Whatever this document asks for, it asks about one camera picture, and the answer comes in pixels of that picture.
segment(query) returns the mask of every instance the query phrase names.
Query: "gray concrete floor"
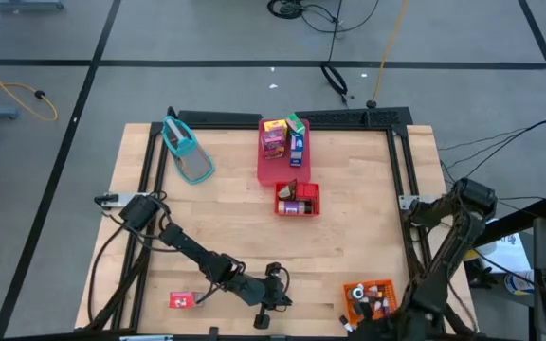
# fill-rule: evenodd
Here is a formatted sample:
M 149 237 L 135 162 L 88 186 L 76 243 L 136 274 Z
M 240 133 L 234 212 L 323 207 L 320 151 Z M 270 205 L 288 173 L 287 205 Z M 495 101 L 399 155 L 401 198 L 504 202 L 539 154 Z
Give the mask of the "gray concrete floor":
M 327 57 L 330 35 L 313 31 L 300 19 L 274 18 L 265 3 L 122 0 L 103 58 L 317 61 Z M 337 2 L 317 3 L 334 11 Z M 528 3 L 546 39 L 546 1 Z M 65 4 L 63 12 L 5 13 L 0 23 L 0 59 L 91 59 L 112 0 Z M 359 22 L 371 5 L 370 0 L 345 2 L 341 13 L 345 26 Z M 371 21 L 337 40 L 334 59 L 379 61 L 400 7 L 399 0 L 381 0 Z M 325 27 L 317 17 L 313 20 Z M 517 0 L 410 2 L 390 60 L 544 63 Z M 0 66 L 2 80 L 45 90 L 61 114 L 53 123 L 24 111 L 17 120 L 0 120 L 0 309 L 86 70 Z M 349 105 L 363 107 L 372 95 L 377 70 L 340 71 L 355 96 Z M 271 84 L 278 87 L 271 89 Z M 14 92 L 49 113 L 30 93 Z M 432 125 L 438 146 L 449 146 L 544 119 L 546 70 L 387 69 L 378 101 L 380 106 L 409 106 L 415 123 Z M 0 103 L 11 104 L 1 91 Z M 99 68 L 7 336 L 73 328 L 100 221 L 92 197 L 109 187 L 123 125 L 161 119 L 168 105 L 266 117 L 343 107 L 315 67 Z M 441 156 L 451 163 L 476 150 Z M 475 165 L 477 160 L 457 166 L 452 174 L 460 177 Z M 546 127 L 521 137 L 472 177 L 495 188 L 501 197 L 546 196 Z M 499 215 L 510 212 L 500 207 Z M 499 303 L 486 292 L 474 293 L 474 302 L 483 332 L 527 338 L 525 307 Z M 497 324 L 495 316 L 511 318 Z

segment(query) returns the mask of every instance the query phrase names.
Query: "blue box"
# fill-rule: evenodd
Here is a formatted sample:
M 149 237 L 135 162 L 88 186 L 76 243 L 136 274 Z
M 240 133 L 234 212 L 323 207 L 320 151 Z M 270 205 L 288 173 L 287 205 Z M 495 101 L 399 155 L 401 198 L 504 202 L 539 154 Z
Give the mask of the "blue box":
M 302 165 L 302 152 L 304 151 L 304 135 L 292 134 L 290 137 L 290 166 Z

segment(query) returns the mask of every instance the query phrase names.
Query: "yellow cable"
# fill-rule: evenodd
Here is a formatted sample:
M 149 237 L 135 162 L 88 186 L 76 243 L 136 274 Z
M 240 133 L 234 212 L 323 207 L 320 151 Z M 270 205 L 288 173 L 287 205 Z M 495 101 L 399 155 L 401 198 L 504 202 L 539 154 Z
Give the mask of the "yellow cable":
M 14 94 L 12 94 L 8 88 L 6 86 L 18 86 L 18 87 L 22 87 L 24 89 L 27 89 L 29 91 L 31 91 L 33 94 L 35 92 L 37 92 L 37 90 L 33 89 L 32 87 L 28 86 L 28 85 L 25 85 L 25 84 L 22 84 L 22 83 L 18 83 L 18 82 L 8 82 L 8 83 L 3 83 L 0 81 L 0 88 L 5 91 L 11 98 L 13 98 L 16 102 L 18 102 L 18 104 L 20 104 L 23 108 L 27 109 L 30 113 L 32 113 L 33 115 L 35 115 L 36 117 L 38 117 L 39 119 L 42 119 L 44 121 L 55 121 L 58 119 L 58 110 L 56 110 L 56 106 L 54 106 L 54 104 L 46 98 L 46 96 L 42 96 L 41 99 L 43 99 L 45 101 L 45 103 L 47 103 L 47 105 L 49 105 L 50 108 L 52 108 L 52 111 L 54 112 L 54 117 L 44 117 L 44 116 L 41 116 L 40 114 L 38 114 L 37 112 L 35 112 L 33 109 L 29 108 L 26 104 L 24 104 L 21 100 L 19 100 L 16 96 L 14 96 Z
M 389 41 L 387 42 L 387 46 L 385 47 L 383 60 L 381 61 L 380 67 L 378 68 L 378 77 L 376 78 L 376 87 L 374 88 L 374 95 L 372 95 L 372 100 L 376 100 L 376 95 L 378 94 L 378 89 L 380 88 L 380 83 L 383 77 L 383 69 L 385 68 L 385 62 L 387 61 L 387 55 L 389 55 L 389 51 L 391 50 L 391 45 L 393 44 L 395 35 L 397 34 L 397 31 L 399 30 L 399 27 L 402 24 L 402 20 L 404 19 L 404 13 L 406 12 L 407 6 L 408 6 L 408 0 L 404 0 L 404 4 L 402 5 L 402 10 L 401 12 L 399 12 L 399 18 L 397 18 L 397 21 L 395 22 L 395 28 L 393 29 L 393 33 L 391 34 L 391 37 L 389 38 Z

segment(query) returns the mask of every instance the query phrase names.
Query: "wooden table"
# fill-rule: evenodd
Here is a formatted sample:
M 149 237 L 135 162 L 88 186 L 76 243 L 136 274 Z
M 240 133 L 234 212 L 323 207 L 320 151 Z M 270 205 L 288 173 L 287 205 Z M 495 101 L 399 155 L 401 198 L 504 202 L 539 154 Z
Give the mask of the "wooden table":
M 110 190 L 137 190 L 150 124 L 125 127 Z M 192 310 L 168 307 L 172 291 L 206 292 L 209 283 L 195 263 L 179 254 L 151 256 L 139 332 L 220 334 L 288 334 L 342 336 L 343 282 L 390 278 L 398 300 L 409 280 L 399 223 L 389 149 L 383 132 L 311 132 L 311 182 L 321 187 L 321 215 L 314 218 L 273 214 L 274 190 L 256 178 L 258 132 L 198 130 L 197 139 L 211 155 L 216 172 L 200 185 L 185 183 L 168 158 L 163 189 L 173 219 L 207 249 L 228 253 L 246 263 L 246 272 L 262 277 L 265 266 L 279 261 L 291 273 L 288 295 L 294 301 L 284 313 L 270 313 L 268 330 L 252 327 L 258 307 L 237 296 L 218 292 L 205 306 Z M 446 191 L 428 126 L 409 126 L 409 141 L 421 194 Z M 160 140 L 155 150 L 159 151 Z M 401 146 L 399 139 L 396 146 Z M 404 188 L 409 188 L 401 148 L 397 148 Z M 150 176 L 153 187 L 158 152 Z M 117 229 L 102 219 L 94 255 Z M 447 233 L 438 226 L 429 234 L 435 253 Z M 127 233 L 118 236 L 100 261 L 95 284 L 95 310 L 117 288 Z M 473 312 L 464 268 L 452 279 L 461 299 Z M 87 288 L 76 325 L 87 324 Z M 129 321 L 134 289 L 127 296 L 122 326 Z M 470 326 L 467 314 L 449 294 L 448 302 Z

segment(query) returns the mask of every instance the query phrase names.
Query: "floor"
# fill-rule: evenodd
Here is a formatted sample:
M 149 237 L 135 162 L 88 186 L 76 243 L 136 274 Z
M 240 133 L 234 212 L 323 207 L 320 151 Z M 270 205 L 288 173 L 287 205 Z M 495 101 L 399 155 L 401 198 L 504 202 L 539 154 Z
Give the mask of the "floor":
M 318 68 L 331 35 L 273 17 L 266 2 L 76 0 L 63 11 L 2 14 L 0 78 L 44 90 L 60 118 L 22 111 L 0 120 L 0 336 L 72 329 L 100 221 L 92 198 L 108 189 L 124 124 L 159 120 L 169 105 L 266 117 L 343 108 Z M 336 12 L 337 0 L 313 3 Z M 401 6 L 382 0 L 370 21 L 335 42 L 352 108 L 372 96 L 371 62 L 381 60 Z M 347 1 L 341 20 L 352 26 L 372 7 L 372 0 Z M 409 106 L 416 124 L 433 126 L 439 147 L 529 126 L 546 118 L 546 1 L 412 1 L 389 61 L 379 105 Z M 14 92 L 50 113 L 32 94 Z M 0 103 L 12 101 L 0 91 Z M 452 163 L 480 147 L 441 156 Z M 499 197 L 546 197 L 546 126 L 471 177 Z M 511 211 L 500 206 L 499 216 Z M 16 270 L 27 239 L 36 249 L 23 278 L 30 249 Z M 527 338 L 524 307 L 486 292 L 474 301 L 483 332 Z M 499 324 L 495 316 L 510 318 Z

